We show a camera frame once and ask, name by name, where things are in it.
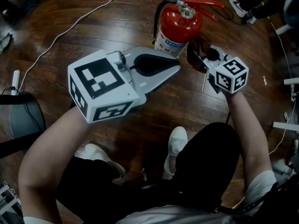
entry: white sneaker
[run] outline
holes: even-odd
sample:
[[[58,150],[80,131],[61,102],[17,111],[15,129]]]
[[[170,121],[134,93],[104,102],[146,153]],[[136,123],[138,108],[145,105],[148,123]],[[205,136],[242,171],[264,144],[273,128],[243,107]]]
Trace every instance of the white sneaker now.
[[[174,175],[174,173],[170,171],[169,157],[177,156],[178,153],[183,150],[187,143],[188,137],[186,130],[182,126],[174,128],[174,130],[171,132],[169,136],[168,155],[164,164],[164,170],[167,174]]]
[[[95,145],[95,144],[87,144],[85,146],[85,153],[82,153],[82,150],[80,150],[81,148],[78,149],[77,152],[80,152],[81,156],[85,156],[90,160],[103,160],[104,162],[112,162],[115,167],[117,168],[120,176],[118,178],[114,178],[115,181],[119,181],[121,178],[123,178],[126,174],[126,170],[123,166],[121,166],[120,164],[118,164],[117,162],[114,162],[113,160],[111,160],[109,158],[109,156],[106,154],[106,152],[101,149],[99,146]]]
[[[256,17],[252,15],[250,11],[246,13],[243,19],[246,23],[250,23],[250,24],[253,24],[256,21]]]
[[[75,152],[74,156],[80,159],[90,159],[88,154],[85,152],[85,146],[81,145]]]
[[[228,0],[230,5],[232,5],[233,9],[235,10],[235,13],[237,13],[237,15],[239,17],[244,17],[247,13],[247,11],[243,10],[240,7],[240,2],[239,0]]]
[[[11,37],[12,37],[12,35],[8,33],[4,38],[1,39],[1,41],[0,41],[0,54],[3,52],[3,50],[10,43]]]

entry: black cable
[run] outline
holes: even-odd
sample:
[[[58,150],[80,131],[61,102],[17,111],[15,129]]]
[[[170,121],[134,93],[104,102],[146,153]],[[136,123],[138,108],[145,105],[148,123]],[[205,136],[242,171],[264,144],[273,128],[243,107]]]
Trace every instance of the black cable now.
[[[40,125],[38,124],[37,120],[33,117],[33,115],[31,114],[29,107],[28,107],[28,103],[23,103],[24,109],[27,112],[27,114],[31,117],[32,122],[35,124],[35,126],[41,131],[43,132],[42,128],[40,127]]]
[[[234,13],[227,7],[222,8],[224,14],[227,16],[224,16],[223,14],[221,14],[218,10],[216,10],[214,7],[211,7],[218,15],[220,15],[221,17],[223,17],[224,19],[228,20],[228,21],[232,21],[234,24],[237,25],[244,25],[244,23],[238,23],[235,22],[233,19],[235,17]],[[229,17],[229,15],[226,13],[226,11],[229,11],[232,14],[232,17]]]
[[[3,92],[2,92],[2,94],[1,94],[1,95],[3,95],[3,94],[4,94],[4,92],[5,92],[6,90],[8,90],[8,89],[12,89],[12,86],[9,86],[9,87],[5,88],[5,89],[3,90]]]
[[[3,95],[4,94],[4,92],[7,90],[7,89],[9,89],[10,87],[8,87],[8,88],[5,88],[4,90],[3,90],[3,92],[2,92],[2,94],[1,95]]]
[[[5,88],[5,89],[3,90],[3,92],[2,92],[1,95],[3,95],[4,92],[5,92],[6,90],[8,90],[8,89],[11,89],[12,91],[15,91],[15,90],[16,90],[16,88],[15,88],[14,86],[9,86],[9,87],[7,87],[7,88]]]

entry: cable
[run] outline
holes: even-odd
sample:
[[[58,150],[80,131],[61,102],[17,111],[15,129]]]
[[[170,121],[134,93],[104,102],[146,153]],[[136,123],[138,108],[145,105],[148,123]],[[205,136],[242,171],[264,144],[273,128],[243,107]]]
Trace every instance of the cable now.
[[[3,94],[4,94],[4,92],[5,92],[7,89],[9,89],[9,88],[11,88],[11,86],[9,86],[9,87],[5,88],[5,89],[3,90],[3,92],[2,92],[2,94],[1,94],[1,95],[3,95]]]
[[[24,103],[23,103],[23,106],[24,106],[24,109],[25,109],[25,111],[27,112],[27,114],[31,117],[32,122],[35,124],[35,126],[40,130],[40,132],[43,132],[43,130],[42,130],[42,128],[40,127],[40,125],[38,124],[37,120],[36,120],[36,119],[33,117],[33,115],[31,114],[30,109],[29,109],[29,107],[28,107],[28,103],[27,103],[27,102],[24,102]]]
[[[16,88],[15,88],[14,86],[9,86],[9,87],[7,87],[7,88],[5,88],[5,89],[3,90],[3,92],[2,92],[1,95],[3,95],[4,92],[5,92],[6,90],[8,90],[8,89],[11,89],[12,91],[15,91],[15,90],[16,90]]]
[[[23,80],[22,80],[22,83],[21,83],[21,85],[20,85],[20,88],[19,88],[19,90],[18,90],[18,92],[21,90],[21,88],[22,88],[22,86],[23,86],[23,83],[24,83],[24,81],[25,81],[25,78],[26,78],[26,75],[28,74],[28,72],[30,72],[32,69],[33,69],[33,67],[36,65],[36,63],[38,62],[38,60],[43,56],[43,55],[45,55],[52,47],[53,47],[53,45],[55,44],[55,42],[57,41],[57,39],[59,38],[59,37],[61,37],[61,36],[63,36],[64,34],[66,34],[66,33],[68,33],[70,30],[72,30],[80,21],[82,21],[84,18],[86,18],[87,16],[89,16],[91,13],[93,13],[94,11],[96,11],[96,10],[98,10],[99,8],[101,8],[101,7],[104,7],[104,6],[106,6],[106,5],[108,5],[108,4],[110,4],[111,2],[112,2],[113,0],[110,0],[109,2],[107,2],[107,3],[105,3],[105,4],[103,4],[103,5],[101,5],[101,6],[98,6],[98,7],[96,7],[94,10],[92,10],[92,11],[90,11],[89,13],[86,13],[85,15],[83,15],[83,16],[81,16],[68,30],[66,30],[65,32],[63,32],[63,33],[61,33],[61,34],[59,34],[55,39],[54,39],[54,41],[53,41],[53,43],[50,45],[50,47],[48,48],[48,49],[46,49],[38,58],[37,58],[37,60],[33,63],[33,65],[32,66],[30,66],[29,67],[29,69],[25,72],[25,75],[24,75],[24,78],[23,78]]]
[[[236,204],[235,206],[233,206],[232,209],[236,209],[236,207],[239,206],[240,203],[243,202],[244,199],[245,199],[245,197],[243,197],[242,200],[238,204]]]
[[[290,117],[290,118],[287,117],[286,122],[288,122],[288,121],[293,117],[293,113],[294,113],[294,110],[295,110],[295,107],[296,107],[296,100],[297,100],[297,99],[295,99],[295,104],[294,104],[294,108],[293,108],[291,117]],[[285,131],[284,131],[284,134],[283,134],[283,136],[282,136],[281,141],[279,142],[279,144],[277,144],[276,148],[275,148],[273,151],[271,151],[271,152],[269,153],[269,155],[270,155],[271,153],[273,153],[274,151],[276,151],[276,149],[278,148],[278,146],[282,143],[282,141],[284,140],[284,137],[285,137],[285,132],[286,132],[286,129],[285,129]]]
[[[244,25],[244,23],[238,23],[235,22],[233,19],[235,17],[234,13],[227,7],[224,7],[222,10],[224,12],[224,14],[227,16],[224,16],[223,14],[221,14],[217,9],[215,9],[214,7],[211,7],[211,9],[213,9],[218,15],[220,15],[221,17],[223,17],[224,19],[228,20],[228,21],[232,21],[233,23],[237,24],[237,25]],[[232,14],[232,17],[229,17],[229,15],[226,13],[226,10],[229,11]]]
[[[278,36],[278,38],[279,38],[279,40],[280,40],[280,44],[281,44],[282,50],[284,51],[284,54],[285,54],[286,64],[288,65],[289,74],[290,74],[290,77],[292,78],[291,71],[290,71],[289,61],[288,61],[288,58],[287,58],[287,56],[286,56],[285,49],[284,49],[284,46],[283,46],[283,44],[282,44],[281,38],[280,38],[280,36],[276,33],[275,26],[273,25],[273,23],[271,22],[271,20],[269,19],[269,17],[268,17],[268,20],[269,20],[269,22],[271,23],[271,25],[273,26],[274,31],[275,31],[275,34]]]

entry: red fire extinguisher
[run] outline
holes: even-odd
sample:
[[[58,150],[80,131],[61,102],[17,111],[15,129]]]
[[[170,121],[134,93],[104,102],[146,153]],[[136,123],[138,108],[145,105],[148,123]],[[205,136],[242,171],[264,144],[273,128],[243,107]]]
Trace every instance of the red fire extinguisher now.
[[[157,34],[160,12],[165,5]],[[155,49],[173,56],[179,56],[191,38],[200,33],[202,27],[200,13],[217,21],[217,18],[212,13],[202,9],[201,5],[224,8],[223,3],[214,0],[164,0],[161,2],[155,14]]]

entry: forearm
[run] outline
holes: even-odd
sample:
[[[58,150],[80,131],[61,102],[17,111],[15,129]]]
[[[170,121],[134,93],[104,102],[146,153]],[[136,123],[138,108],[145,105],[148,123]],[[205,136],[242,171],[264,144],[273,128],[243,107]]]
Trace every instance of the forearm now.
[[[20,167],[19,185],[55,190],[90,128],[77,107],[65,113],[28,150]]]
[[[271,170],[267,138],[242,93],[227,95],[227,102],[240,138],[245,181],[249,185],[257,174]]]

